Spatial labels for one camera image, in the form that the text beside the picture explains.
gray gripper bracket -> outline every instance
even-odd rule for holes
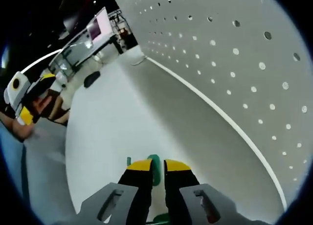
[[[179,190],[185,200],[192,225],[268,225],[262,221],[250,221],[239,214],[235,202],[208,184]]]
[[[103,225],[107,218],[110,220],[106,224],[125,225],[137,190],[137,187],[109,183],[83,201],[76,216],[55,225]]]

black object on floor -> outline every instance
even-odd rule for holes
[[[100,72],[99,71],[94,72],[94,73],[88,75],[85,78],[85,80],[84,80],[84,87],[85,88],[90,87],[94,83],[94,81],[98,79],[98,77],[100,77]]]

green object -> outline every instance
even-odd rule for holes
[[[157,216],[153,219],[152,222],[147,222],[146,224],[152,224],[152,225],[171,225],[171,223],[170,223],[170,217],[168,216],[168,213],[157,215]]]
[[[158,186],[161,182],[161,161],[160,157],[156,154],[148,156],[147,159],[152,159],[152,173],[153,173],[153,186]]]
[[[127,166],[130,166],[132,164],[132,159],[130,157],[127,157]]]

